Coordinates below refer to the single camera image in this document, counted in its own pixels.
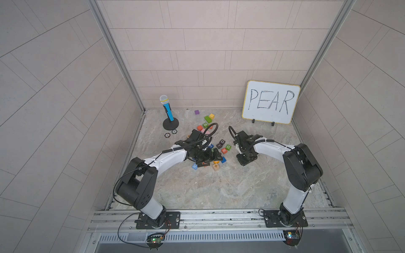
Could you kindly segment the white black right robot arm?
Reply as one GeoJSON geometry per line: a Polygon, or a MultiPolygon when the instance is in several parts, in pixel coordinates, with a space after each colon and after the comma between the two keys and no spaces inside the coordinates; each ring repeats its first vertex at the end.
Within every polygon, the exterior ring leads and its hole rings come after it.
{"type": "Polygon", "coordinates": [[[232,126],[228,128],[239,154],[239,163],[245,166],[267,155],[284,163],[290,188],[278,211],[262,210],[267,228],[308,226],[303,204],[312,189],[323,175],[323,170],[309,147],[303,143],[286,145],[261,135],[248,135],[245,131],[237,133],[232,126]]]}

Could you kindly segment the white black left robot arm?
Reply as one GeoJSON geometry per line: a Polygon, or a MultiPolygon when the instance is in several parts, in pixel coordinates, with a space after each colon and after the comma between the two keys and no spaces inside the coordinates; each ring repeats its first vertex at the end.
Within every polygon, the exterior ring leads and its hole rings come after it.
{"type": "Polygon", "coordinates": [[[147,217],[147,223],[158,228],[166,223],[166,208],[154,198],[157,179],[171,167],[190,160],[198,167],[209,166],[213,161],[222,161],[217,148],[209,148],[213,135],[218,130],[218,123],[212,123],[200,132],[193,130],[186,140],[179,140],[148,159],[133,158],[124,174],[117,180],[113,192],[121,197],[124,205],[132,206],[147,217]]]}

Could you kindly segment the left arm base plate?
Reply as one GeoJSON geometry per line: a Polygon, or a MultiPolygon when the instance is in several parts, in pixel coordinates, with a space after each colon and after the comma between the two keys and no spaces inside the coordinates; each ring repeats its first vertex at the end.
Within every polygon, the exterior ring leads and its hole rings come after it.
{"type": "Polygon", "coordinates": [[[144,213],[136,220],[136,229],[178,229],[181,213],[178,211],[164,211],[157,219],[152,219],[144,213]]]}

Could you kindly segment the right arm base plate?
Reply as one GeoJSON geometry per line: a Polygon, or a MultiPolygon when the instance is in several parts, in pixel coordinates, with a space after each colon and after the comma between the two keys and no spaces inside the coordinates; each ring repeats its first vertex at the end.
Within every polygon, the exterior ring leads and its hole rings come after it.
{"type": "Polygon", "coordinates": [[[296,214],[290,214],[287,210],[264,210],[261,212],[267,228],[279,227],[307,227],[308,221],[301,209],[296,214]]]}

